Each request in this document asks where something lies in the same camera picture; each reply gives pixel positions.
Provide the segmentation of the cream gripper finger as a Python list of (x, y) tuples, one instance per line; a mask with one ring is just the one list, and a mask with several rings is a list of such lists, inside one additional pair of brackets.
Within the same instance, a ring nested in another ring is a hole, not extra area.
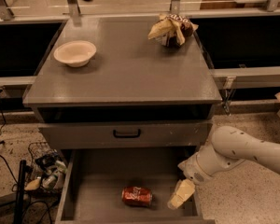
[(185, 160), (185, 161), (182, 161), (180, 162), (177, 167), (183, 171), (183, 172), (187, 172), (189, 170), (189, 161), (188, 160)]
[(195, 192), (195, 184), (188, 179), (179, 180), (176, 183), (175, 190), (172, 193), (167, 206), (172, 209), (178, 209), (186, 202)]

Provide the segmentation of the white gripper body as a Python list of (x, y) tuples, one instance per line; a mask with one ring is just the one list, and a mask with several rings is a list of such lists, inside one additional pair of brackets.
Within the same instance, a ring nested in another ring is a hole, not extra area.
[(186, 160), (183, 174), (195, 185), (202, 185), (212, 180), (212, 176), (208, 175), (199, 166), (196, 155), (193, 155)]

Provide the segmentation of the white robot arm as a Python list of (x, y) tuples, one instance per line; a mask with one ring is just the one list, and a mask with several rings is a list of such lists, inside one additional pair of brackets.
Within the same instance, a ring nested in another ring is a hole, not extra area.
[(256, 162), (280, 174), (280, 144), (260, 140), (232, 126), (216, 128), (208, 145), (178, 164), (185, 179), (177, 182), (167, 206), (176, 210), (193, 195), (196, 186), (244, 161)]

